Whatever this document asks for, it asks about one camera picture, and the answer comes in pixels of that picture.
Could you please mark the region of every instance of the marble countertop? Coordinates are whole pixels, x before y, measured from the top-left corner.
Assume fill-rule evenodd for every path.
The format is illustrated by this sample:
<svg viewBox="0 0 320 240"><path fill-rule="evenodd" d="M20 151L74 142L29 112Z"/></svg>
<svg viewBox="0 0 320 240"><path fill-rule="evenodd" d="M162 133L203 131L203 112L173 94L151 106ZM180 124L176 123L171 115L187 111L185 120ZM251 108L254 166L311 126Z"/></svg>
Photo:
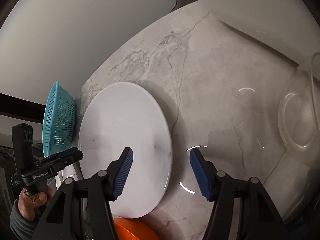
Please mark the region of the marble countertop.
<svg viewBox="0 0 320 240"><path fill-rule="evenodd" d="M172 136L168 190L141 218L161 239L198 240L206 229L213 203L201 195L187 152L198 145L218 170L237 179L259 178L288 219L317 189L320 177L286 152L278 131L279 99L295 69L292 61L194 2L135 35L83 85L76 99L73 145L88 105L102 89L116 82L136 83L156 99ZM234 214L238 212L235 201ZM236 230L231 228L229 239L235 239Z"/></svg>

